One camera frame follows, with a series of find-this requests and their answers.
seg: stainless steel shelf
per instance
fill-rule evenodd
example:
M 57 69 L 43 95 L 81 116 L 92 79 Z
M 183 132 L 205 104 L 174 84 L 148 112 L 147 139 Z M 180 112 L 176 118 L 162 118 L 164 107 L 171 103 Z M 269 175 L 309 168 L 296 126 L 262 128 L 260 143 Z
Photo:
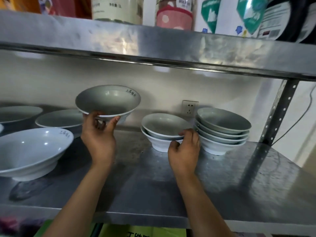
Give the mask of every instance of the stainless steel shelf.
M 316 46 L 0 11 L 0 48 L 316 81 Z
M 115 131 L 117 158 L 94 221 L 188 228 L 167 153 L 137 131 Z M 80 139 L 48 175 L 30 182 L 0 178 L 0 216 L 54 218 L 88 171 Z M 316 180 L 262 143 L 215 156 L 201 150 L 197 175 L 232 231 L 313 236 Z

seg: electrical outlet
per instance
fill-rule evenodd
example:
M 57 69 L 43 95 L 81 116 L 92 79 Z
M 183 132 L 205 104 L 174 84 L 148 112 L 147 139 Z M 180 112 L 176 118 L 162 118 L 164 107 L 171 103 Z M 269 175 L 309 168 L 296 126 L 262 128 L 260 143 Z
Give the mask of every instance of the electrical outlet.
M 198 104 L 198 101 L 183 100 L 181 114 L 184 116 L 194 117 L 194 111 L 198 107 Z

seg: shelf surface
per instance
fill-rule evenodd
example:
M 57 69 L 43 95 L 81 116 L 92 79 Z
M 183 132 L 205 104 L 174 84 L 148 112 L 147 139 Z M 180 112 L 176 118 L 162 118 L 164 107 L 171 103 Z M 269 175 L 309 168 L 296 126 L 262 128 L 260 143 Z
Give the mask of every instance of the shelf surface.
M 316 46 L 0 11 L 0 48 L 316 81 Z
M 115 131 L 115 137 L 117 158 L 94 221 L 188 228 L 167 153 L 154 150 L 141 132 Z M 53 219 L 89 166 L 78 138 L 48 175 L 30 182 L 0 178 L 0 216 Z M 274 149 L 247 142 L 224 156 L 201 150 L 196 173 L 231 230 L 316 233 L 316 181 Z

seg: white bowl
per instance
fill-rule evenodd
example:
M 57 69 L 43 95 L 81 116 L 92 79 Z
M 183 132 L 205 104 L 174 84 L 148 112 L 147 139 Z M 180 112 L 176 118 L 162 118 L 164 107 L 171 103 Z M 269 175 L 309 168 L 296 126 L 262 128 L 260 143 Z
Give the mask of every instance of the white bowl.
M 0 108 L 0 124 L 8 124 L 26 120 L 42 113 L 36 106 L 8 106 Z
M 227 151 L 230 151 L 236 147 L 242 146 L 246 143 L 246 141 L 243 141 L 240 144 L 228 145 L 228 144 L 222 144 L 222 143 L 208 140 L 201 135 L 199 135 L 199 137 L 200 137 L 200 142 L 201 142 L 202 148 L 206 152 L 213 154 L 213 155 L 224 155 Z
M 40 127 L 64 128 L 78 138 L 82 132 L 83 116 L 82 112 L 74 109 L 53 111 L 38 117 L 35 123 Z
M 171 141 L 157 139 L 148 135 L 147 131 L 143 126 L 141 127 L 141 130 L 143 134 L 147 136 L 148 140 L 152 143 L 152 146 L 155 150 L 160 152 L 168 152 Z
M 103 111 L 105 115 L 98 116 L 98 119 L 105 122 L 115 116 L 120 116 L 118 124 L 121 124 L 140 104 L 140 101 L 141 97 L 137 91 L 129 87 L 104 85 L 82 91 L 76 97 L 76 106 L 85 114 Z
M 48 174 L 74 139 L 61 128 L 37 128 L 0 137 L 0 176 L 29 181 Z
M 180 140 L 183 136 L 178 133 L 191 125 L 184 119 L 164 114 L 154 113 L 147 115 L 142 120 L 142 126 L 148 131 L 148 135 L 162 140 Z
M 202 131 L 199 127 L 197 127 L 196 125 L 194 125 L 193 129 L 201 136 L 205 137 L 208 140 L 211 141 L 215 141 L 218 143 L 222 143 L 222 144 L 229 144 L 229 145 L 235 145 L 238 143 L 241 143 L 245 140 L 247 140 L 248 138 L 244 138 L 244 139 L 240 139 L 240 140 L 231 140 L 231 139 L 224 139 L 224 138 L 220 138 L 214 135 L 210 135 L 204 131 Z
M 247 138 L 249 135 L 249 131 L 245 131 L 245 132 L 243 132 L 243 134 L 240 134 L 240 135 L 230 135 L 230 134 L 220 133 L 220 132 L 217 132 L 217 131 L 214 131 L 214 130 L 211 130 L 211 129 L 205 127 L 204 125 L 199 123 L 199 121 L 197 119 L 194 120 L 194 124 L 197 127 L 199 127 L 202 131 L 204 131 L 210 135 L 214 135 L 214 136 L 224 138 L 224 139 L 239 140 L 239 139 Z
M 251 128 L 251 123 L 247 119 L 218 108 L 201 108 L 197 111 L 196 118 L 207 128 L 225 134 L 238 135 Z

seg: power cord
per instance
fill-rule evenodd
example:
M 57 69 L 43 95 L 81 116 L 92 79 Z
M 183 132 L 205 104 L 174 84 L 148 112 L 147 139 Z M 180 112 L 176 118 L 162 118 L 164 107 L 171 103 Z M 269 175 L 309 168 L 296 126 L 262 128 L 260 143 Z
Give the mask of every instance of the power cord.
M 273 145 L 274 145 L 275 143 L 277 143 L 281 138 L 283 138 L 283 137 L 304 117 L 304 115 L 309 111 L 309 109 L 310 109 L 310 107 L 311 107 L 311 105 L 312 105 L 312 103 L 313 103 L 312 93 L 313 93 L 315 87 L 316 87 L 316 84 L 314 85 L 313 89 L 312 89 L 311 92 L 309 93 L 310 101 L 309 101 L 309 105 L 308 105 L 306 111 L 305 111 L 305 112 L 303 113 L 303 115 L 294 123 L 294 125 L 292 125 L 292 126 L 290 127 L 290 129 L 288 129 L 288 130 L 287 130 L 279 139 L 277 139 L 271 146 L 273 146 Z

